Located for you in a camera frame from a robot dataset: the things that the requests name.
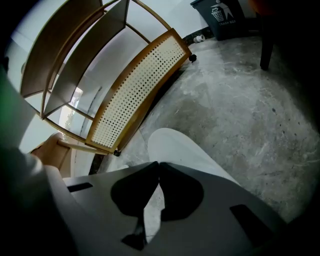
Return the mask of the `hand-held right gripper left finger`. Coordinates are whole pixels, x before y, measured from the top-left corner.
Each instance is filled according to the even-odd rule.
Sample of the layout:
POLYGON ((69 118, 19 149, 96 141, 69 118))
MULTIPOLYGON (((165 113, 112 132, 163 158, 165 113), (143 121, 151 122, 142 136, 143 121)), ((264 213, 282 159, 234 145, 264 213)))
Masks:
POLYGON ((159 184, 158 162, 63 181, 116 247, 113 255, 135 255, 148 245, 144 210, 159 184))

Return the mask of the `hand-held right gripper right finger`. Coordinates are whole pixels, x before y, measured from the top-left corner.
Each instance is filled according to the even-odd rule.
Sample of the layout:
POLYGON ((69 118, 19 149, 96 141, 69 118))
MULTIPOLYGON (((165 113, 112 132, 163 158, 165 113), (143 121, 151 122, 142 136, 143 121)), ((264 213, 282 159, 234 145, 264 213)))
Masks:
POLYGON ((182 165, 159 165, 165 207, 147 245, 151 256, 240 256, 286 227, 266 203, 235 182, 182 165))

